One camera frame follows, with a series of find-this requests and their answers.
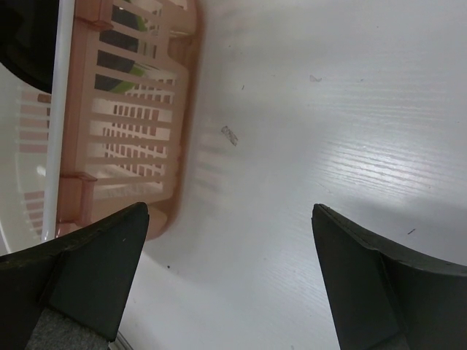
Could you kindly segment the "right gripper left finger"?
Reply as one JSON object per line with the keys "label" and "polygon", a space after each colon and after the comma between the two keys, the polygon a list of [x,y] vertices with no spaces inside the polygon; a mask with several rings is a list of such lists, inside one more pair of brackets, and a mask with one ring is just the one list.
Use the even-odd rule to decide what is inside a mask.
{"label": "right gripper left finger", "polygon": [[135,203],[52,241],[1,256],[2,349],[108,349],[149,225]]}

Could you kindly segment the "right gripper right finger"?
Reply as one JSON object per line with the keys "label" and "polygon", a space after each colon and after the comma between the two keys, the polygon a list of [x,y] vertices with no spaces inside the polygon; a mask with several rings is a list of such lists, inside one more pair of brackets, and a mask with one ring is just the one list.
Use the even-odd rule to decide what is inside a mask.
{"label": "right gripper right finger", "polygon": [[417,252],[324,204],[312,230],[341,349],[465,349],[466,267]]}

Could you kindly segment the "green plate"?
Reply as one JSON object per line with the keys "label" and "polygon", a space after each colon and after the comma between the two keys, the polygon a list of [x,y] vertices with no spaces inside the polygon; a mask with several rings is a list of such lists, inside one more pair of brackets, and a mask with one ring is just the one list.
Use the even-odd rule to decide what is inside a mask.
{"label": "green plate", "polygon": [[[136,16],[136,27],[141,32],[147,31],[147,26],[144,21],[143,17]],[[144,69],[138,63],[135,63],[130,70],[130,74],[138,77],[142,77],[144,75]],[[126,93],[127,91],[131,90],[135,86],[135,83],[128,82],[128,81],[121,81],[118,83],[113,89],[113,93]]]}

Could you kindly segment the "black plate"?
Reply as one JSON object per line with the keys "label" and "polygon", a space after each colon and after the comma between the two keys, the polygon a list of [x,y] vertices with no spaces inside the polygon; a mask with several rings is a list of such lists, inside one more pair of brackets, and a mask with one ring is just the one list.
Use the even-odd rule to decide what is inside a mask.
{"label": "black plate", "polygon": [[[136,15],[126,11],[121,7],[115,5],[112,6],[112,20],[122,26],[138,30],[136,27]],[[105,44],[109,44],[134,53],[137,52],[139,46],[138,39],[126,34],[122,34],[115,30],[101,32],[99,39]],[[118,55],[101,50],[98,51],[97,65],[100,67],[130,74],[130,70],[134,64],[135,61],[133,60],[122,58]],[[121,81],[122,80],[120,79],[97,74],[95,78],[95,89],[112,91],[112,89]]]}

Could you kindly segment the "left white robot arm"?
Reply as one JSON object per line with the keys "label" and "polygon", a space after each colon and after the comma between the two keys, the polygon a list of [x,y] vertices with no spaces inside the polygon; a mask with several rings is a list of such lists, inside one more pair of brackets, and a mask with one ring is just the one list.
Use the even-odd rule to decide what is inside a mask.
{"label": "left white robot arm", "polygon": [[59,2],[1,2],[1,64],[18,79],[52,92]]}

